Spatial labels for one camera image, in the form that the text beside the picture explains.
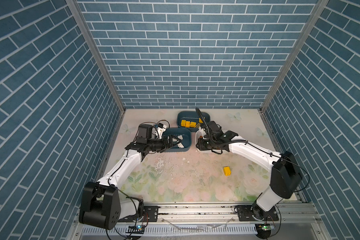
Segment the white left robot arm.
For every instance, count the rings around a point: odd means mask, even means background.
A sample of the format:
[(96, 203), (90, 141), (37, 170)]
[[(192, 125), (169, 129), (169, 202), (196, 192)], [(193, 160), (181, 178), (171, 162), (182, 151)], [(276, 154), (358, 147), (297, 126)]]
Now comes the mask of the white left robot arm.
[(120, 219), (133, 217), (139, 220), (144, 215), (144, 201), (130, 197), (122, 201), (121, 187), (149, 153), (165, 152), (182, 142), (177, 136), (161, 139), (142, 139), (131, 142), (118, 163), (102, 178), (88, 182), (82, 193), (79, 222), (106, 230), (112, 230)]

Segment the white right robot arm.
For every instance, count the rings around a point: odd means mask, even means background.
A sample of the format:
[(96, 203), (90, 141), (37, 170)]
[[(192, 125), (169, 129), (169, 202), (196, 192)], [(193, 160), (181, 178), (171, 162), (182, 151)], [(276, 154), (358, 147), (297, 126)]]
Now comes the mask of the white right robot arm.
[(302, 169), (290, 152), (273, 152), (249, 142), (235, 132), (223, 132), (214, 121), (201, 123), (198, 132), (201, 134), (196, 142), (199, 151), (215, 154), (231, 152), (249, 159), (270, 173), (269, 186), (251, 206), (252, 216), (258, 221), (267, 218), (280, 201), (289, 199), (302, 182)]

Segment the near teal plastic bin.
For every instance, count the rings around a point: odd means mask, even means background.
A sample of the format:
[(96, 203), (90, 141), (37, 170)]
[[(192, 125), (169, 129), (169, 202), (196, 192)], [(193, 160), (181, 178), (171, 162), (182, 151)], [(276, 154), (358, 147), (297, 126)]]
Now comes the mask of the near teal plastic bin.
[(166, 152), (186, 152), (190, 149), (192, 140), (189, 130), (184, 128), (169, 128), (162, 135), (163, 138), (170, 136), (173, 137), (174, 146), (166, 150)]

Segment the teal plastic bin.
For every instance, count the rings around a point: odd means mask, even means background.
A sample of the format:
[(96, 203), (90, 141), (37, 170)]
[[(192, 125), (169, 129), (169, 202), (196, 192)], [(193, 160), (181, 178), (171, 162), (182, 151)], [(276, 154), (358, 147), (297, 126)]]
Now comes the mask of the teal plastic bin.
[(186, 152), (190, 149), (192, 140), (189, 130), (184, 128), (169, 128), (162, 135), (163, 138), (170, 136), (173, 137), (174, 146), (166, 150), (166, 152)]
[[(181, 111), (178, 113), (177, 115), (177, 125), (179, 128), (185, 128), (187, 130), (189, 130), (190, 132), (197, 132), (199, 130), (198, 125), (201, 124), (199, 123), (199, 115), (197, 112), (193, 112), (193, 111)], [(190, 122), (196, 122), (197, 125), (195, 128), (186, 128), (186, 127), (181, 127), (181, 120), (186, 120), (186, 121), (190, 121)]]

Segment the white plastic bin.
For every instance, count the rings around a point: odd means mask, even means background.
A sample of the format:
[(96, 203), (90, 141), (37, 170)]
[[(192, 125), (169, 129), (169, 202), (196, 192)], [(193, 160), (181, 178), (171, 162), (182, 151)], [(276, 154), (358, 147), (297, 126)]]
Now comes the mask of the white plastic bin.
[(229, 144), (239, 135), (232, 131), (222, 130), (205, 132), (203, 129), (196, 132), (196, 148), (201, 152), (211, 152), (221, 155), (229, 152)]

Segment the far teal plastic bin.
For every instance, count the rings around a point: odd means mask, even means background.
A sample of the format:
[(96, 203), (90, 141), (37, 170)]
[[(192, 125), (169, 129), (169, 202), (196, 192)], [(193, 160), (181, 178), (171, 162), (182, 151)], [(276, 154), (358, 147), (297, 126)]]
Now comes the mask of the far teal plastic bin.
[[(177, 115), (177, 125), (179, 128), (185, 128), (187, 130), (189, 130), (190, 132), (197, 132), (199, 130), (198, 125), (201, 124), (199, 123), (199, 115), (197, 112), (193, 112), (193, 111), (181, 111), (178, 113)], [(186, 128), (186, 127), (181, 127), (181, 120), (186, 120), (186, 121), (190, 121), (190, 122), (196, 122), (197, 125), (195, 128)]]

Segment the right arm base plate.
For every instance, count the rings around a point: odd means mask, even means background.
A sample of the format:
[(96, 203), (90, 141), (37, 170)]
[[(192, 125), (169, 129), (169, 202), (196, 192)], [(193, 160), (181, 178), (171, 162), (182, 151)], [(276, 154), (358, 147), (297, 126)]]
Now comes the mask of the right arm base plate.
[(234, 212), (238, 215), (240, 222), (279, 220), (278, 211), (275, 206), (268, 212), (265, 212), (259, 207), (238, 205), (234, 207)]

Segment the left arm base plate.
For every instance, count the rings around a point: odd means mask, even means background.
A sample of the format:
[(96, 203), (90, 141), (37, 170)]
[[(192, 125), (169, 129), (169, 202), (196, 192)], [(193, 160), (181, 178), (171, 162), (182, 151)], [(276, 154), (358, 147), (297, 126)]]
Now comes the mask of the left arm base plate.
[(142, 215), (138, 218), (136, 216), (127, 216), (124, 218), (121, 218), (119, 222), (122, 223), (132, 223), (136, 220), (138, 222), (144, 221), (145, 223), (151, 223), (151, 222), (157, 222), (158, 215), (159, 215), (159, 206), (145, 206), (144, 210), (141, 211)]

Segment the aluminium front rail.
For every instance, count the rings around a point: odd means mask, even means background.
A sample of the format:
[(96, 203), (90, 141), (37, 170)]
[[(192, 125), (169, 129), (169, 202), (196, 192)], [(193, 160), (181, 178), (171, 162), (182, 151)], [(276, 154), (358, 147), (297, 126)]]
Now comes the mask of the aluminium front rail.
[(276, 205), (279, 220), (240, 222), (234, 207), (250, 203), (146, 203), (159, 206), (157, 222), (118, 222), (104, 230), (75, 221), (69, 240), (328, 240), (315, 206), (292, 201)]

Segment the aluminium corner post right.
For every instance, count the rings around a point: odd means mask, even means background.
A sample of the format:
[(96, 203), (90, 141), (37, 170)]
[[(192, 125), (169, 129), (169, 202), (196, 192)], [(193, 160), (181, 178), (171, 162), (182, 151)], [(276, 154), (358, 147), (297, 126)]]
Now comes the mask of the aluminium corner post right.
[(287, 75), (288, 71), (290, 70), (293, 62), (295, 61), (297, 55), (299, 54), (300, 50), (302, 49), (304, 43), (306, 42), (309, 34), (311, 33), (312, 29), (314, 28), (316, 22), (318, 21), (319, 17), (321, 16), (322, 12), (324, 11), (325, 7), (327, 6), (329, 0), (319, 0), (317, 1), (316, 5), (313, 7), (313, 10), (308, 18), (306, 24), (302, 28), (300, 35), (298, 36), (290, 54), (286, 58), (284, 65), (281, 67), (278, 76), (275, 78), (275, 81), (270, 88), (264, 102), (260, 107), (260, 113), (264, 114), (266, 109), (269, 107), (272, 98), (276, 94), (278, 88), (281, 86), (285, 76)]

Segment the aluminium corner post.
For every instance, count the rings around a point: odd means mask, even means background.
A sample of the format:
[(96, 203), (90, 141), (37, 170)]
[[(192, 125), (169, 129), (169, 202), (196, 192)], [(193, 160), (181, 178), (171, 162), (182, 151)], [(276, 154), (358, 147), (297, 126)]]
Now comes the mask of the aluminium corner post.
[(309, 34), (311, 33), (312, 29), (314, 28), (316, 22), (318, 21), (319, 17), (321, 16), (322, 12), (324, 11), (325, 7), (327, 6), (329, 0), (319, 0), (317, 1), (316, 5), (313, 7), (313, 10), (308, 18), (306, 24), (302, 28), (300, 35), (298, 36), (290, 54), (286, 58), (284, 65), (281, 67), (278, 76), (275, 78), (275, 81), (270, 88), (264, 102), (260, 107), (260, 113), (264, 114), (266, 109), (269, 107), (272, 98), (276, 94), (278, 88), (281, 86), (285, 76), (287, 75), (288, 71), (290, 70), (293, 62), (295, 61), (297, 55), (299, 54), (300, 50), (302, 49), (304, 43), (306, 42)]
[(113, 95), (113, 98), (114, 98), (117, 106), (119, 107), (121, 113), (124, 114), (126, 109), (117, 93), (115, 85), (111, 79), (109, 71), (107, 70), (105, 62), (97, 48), (96, 42), (91, 34), (91, 31), (90, 31), (86, 21), (85, 21), (84, 15), (81, 12), (78, 2), (74, 1), (74, 0), (66, 0), (66, 3), (67, 3), (67, 5), (78, 25), (82, 35), (83, 35), (83, 38), (85, 39), (85, 41), (89, 47), (89, 50), (91, 51), (91, 53), (95, 59), (96, 64), (99, 67), (99, 70), (100, 70), (102, 76), (104, 77), (104, 80), (105, 80), (107, 86), (109, 87), (109, 89)]

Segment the aluminium corner post left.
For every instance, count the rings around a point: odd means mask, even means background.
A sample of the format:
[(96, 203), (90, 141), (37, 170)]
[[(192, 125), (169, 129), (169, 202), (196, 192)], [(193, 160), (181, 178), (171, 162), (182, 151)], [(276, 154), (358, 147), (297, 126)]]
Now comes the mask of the aluminium corner post left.
[(96, 42), (91, 34), (91, 31), (90, 31), (86, 21), (85, 21), (84, 15), (81, 12), (78, 2), (74, 1), (74, 0), (66, 0), (66, 3), (67, 3), (67, 5), (78, 25), (82, 35), (83, 35), (83, 38), (85, 39), (85, 41), (89, 47), (89, 50), (91, 51), (91, 53), (95, 59), (96, 64), (99, 67), (99, 70), (100, 70), (102, 76), (104, 77), (104, 80), (105, 80), (107, 86), (109, 87), (109, 89), (113, 95), (113, 98), (114, 98), (117, 106), (119, 107), (121, 113), (124, 114), (126, 109), (117, 93), (115, 85), (111, 79), (109, 71), (107, 70), (105, 62), (97, 48)]

